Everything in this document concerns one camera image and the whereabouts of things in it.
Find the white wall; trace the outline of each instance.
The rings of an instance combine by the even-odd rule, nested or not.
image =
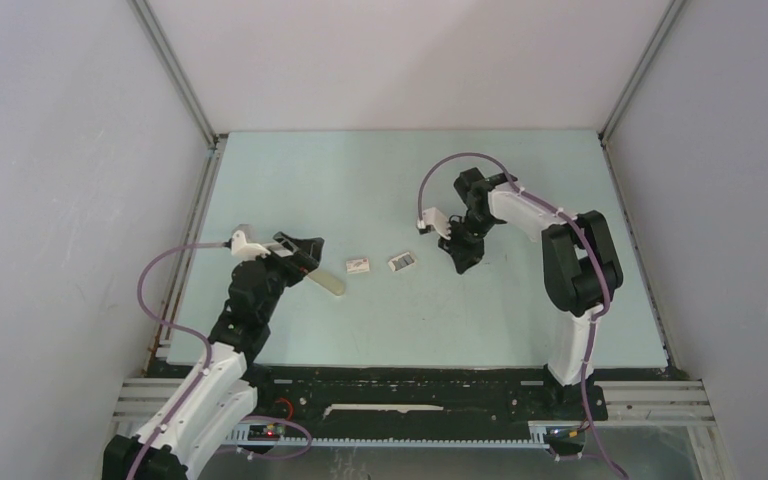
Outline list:
[[[612,145],[679,358],[768,478],[768,3],[690,2]]]
[[[211,124],[600,128],[669,0],[156,0]]]
[[[0,479],[95,469],[205,154],[127,2],[0,1]]]

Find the purple cable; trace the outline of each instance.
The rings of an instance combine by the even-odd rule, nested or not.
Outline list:
[[[248,452],[247,455],[251,455],[252,457],[257,457],[263,460],[289,460],[291,458],[296,458],[301,455],[304,455],[307,453],[308,450],[310,450],[310,447],[313,445],[313,435],[310,434],[309,431],[307,431],[306,428],[299,425],[296,422],[291,422],[289,420],[284,420],[283,418],[272,418],[272,417],[261,417],[258,415],[250,415],[243,419],[244,422],[268,422],[268,423],[277,423],[280,425],[284,425],[286,427],[295,428],[299,432],[301,432],[305,438],[307,438],[307,445],[300,448],[299,450],[288,453],[287,455],[264,455],[262,453],[254,453],[254,452]],[[224,447],[216,450],[217,455],[221,455],[224,453],[236,453],[238,449],[241,447]]]
[[[224,243],[191,243],[189,245],[182,245],[180,247],[170,248],[169,250],[166,250],[165,252],[161,253],[160,255],[154,257],[154,260],[148,263],[146,267],[143,269],[143,273],[140,274],[140,280],[137,282],[137,301],[140,303],[140,308],[143,309],[143,312],[145,312],[146,315],[149,316],[152,320],[155,322],[171,328],[173,330],[180,330],[182,332],[189,333],[190,335],[198,338],[201,340],[201,342],[204,344],[205,348],[205,356],[204,356],[204,365],[205,367],[210,366],[210,362],[213,358],[213,351],[210,348],[210,342],[207,341],[207,337],[202,335],[196,330],[193,330],[192,328],[183,327],[181,325],[175,325],[172,322],[168,322],[159,316],[157,316],[154,312],[151,311],[151,309],[148,308],[148,306],[145,304],[145,299],[143,299],[143,284],[145,283],[146,276],[148,276],[148,272],[154,267],[157,262],[163,260],[164,258],[168,257],[169,255],[172,255],[173,253],[177,253],[183,250],[189,250],[189,249],[196,249],[196,248],[219,248],[225,246]],[[178,400],[175,402],[175,404],[172,405],[172,408],[169,409],[168,412],[166,412],[166,415],[163,417],[163,420],[161,420],[160,425],[166,425],[169,423],[169,420],[172,419],[173,416],[175,416],[175,413],[178,412],[178,410],[181,408],[181,405],[184,404],[184,402],[187,401],[187,398],[190,397],[190,394],[195,390],[195,388],[198,386],[199,382],[201,382],[201,379],[204,375],[196,375],[196,378],[193,379],[192,383],[187,387],[186,390],[184,390],[184,393],[178,398]],[[154,429],[153,432],[151,432],[151,435],[149,435],[146,442],[143,444],[142,448],[140,448],[140,451],[137,453],[137,456],[134,458],[133,463],[131,463],[131,468],[128,470],[128,476],[125,477],[126,480],[134,480],[134,477],[137,475],[137,470],[140,467],[140,464],[143,461],[143,458],[145,458],[146,453],[148,452],[148,449],[151,448],[151,444],[154,443],[155,440],[157,440],[158,435],[160,435],[160,426]]]
[[[514,179],[511,176],[511,174],[508,172],[508,169],[505,168],[502,162],[496,160],[490,155],[485,155],[483,153],[474,153],[474,152],[456,153],[454,155],[449,155],[448,157],[435,163],[434,166],[431,167],[431,170],[429,170],[428,173],[425,174],[425,178],[422,179],[422,183],[420,183],[419,185],[419,195],[417,196],[417,200],[416,200],[417,219],[422,220],[422,193],[425,190],[425,185],[428,183],[428,179],[431,177],[431,174],[433,174],[434,171],[440,168],[444,163],[448,163],[451,160],[454,160],[456,158],[463,158],[463,157],[482,158],[484,160],[488,160],[492,162],[494,165],[499,167],[499,169],[502,170],[502,173],[505,175],[505,178],[507,179],[508,184],[511,186],[511,188],[514,191],[519,192],[520,196],[533,201],[534,203],[543,207],[543,209],[545,209],[549,214],[557,215],[564,222],[566,222],[572,228],[573,232],[575,232],[575,235],[578,237],[579,241],[581,242],[581,245],[584,247],[584,250],[587,252],[587,256],[588,258],[590,258],[590,263],[593,265],[593,271],[596,273],[596,278],[599,281],[599,287],[602,290],[603,304],[602,304],[602,309],[594,313],[593,318],[590,319],[590,330],[587,336],[587,347],[584,351],[584,359],[581,362],[581,382],[580,383],[581,383],[582,404],[584,405],[584,413],[587,417],[587,421],[590,423],[590,430],[593,432],[593,438],[596,440],[596,445],[599,447],[599,453],[602,457],[602,460],[605,462],[605,464],[608,465],[608,467],[611,469],[612,472],[614,472],[615,475],[623,479],[628,479],[629,477],[628,477],[628,474],[625,472],[625,470],[623,470],[619,465],[617,465],[613,460],[611,460],[611,457],[608,455],[607,449],[605,449],[605,446],[602,443],[602,439],[599,437],[599,433],[596,431],[596,425],[593,423],[593,414],[590,411],[590,401],[587,398],[587,388],[585,387],[585,383],[584,383],[587,380],[587,366],[590,363],[590,357],[593,355],[593,347],[596,342],[596,321],[599,320],[601,317],[603,317],[606,313],[608,313],[608,310],[611,308],[611,295],[610,295],[610,290],[608,289],[608,282],[605,280],[605,273],[602,271],[602,266],[599,265],[599,262],[596,259],[596,253],[593,250],[593,247],[590,245],[590,242],[587,241],[587,236],[584,235],[584,232],[581,230],[581,227],[576,225],[575,220],[573,220],[572,217],[567,215],[563,210],[559,210],[557,207],[547,202],[546,200],[543,200],[537,195],[534,195],[530,192],[525,191],[525,189],[518,187],[516,183],[514,183]]]

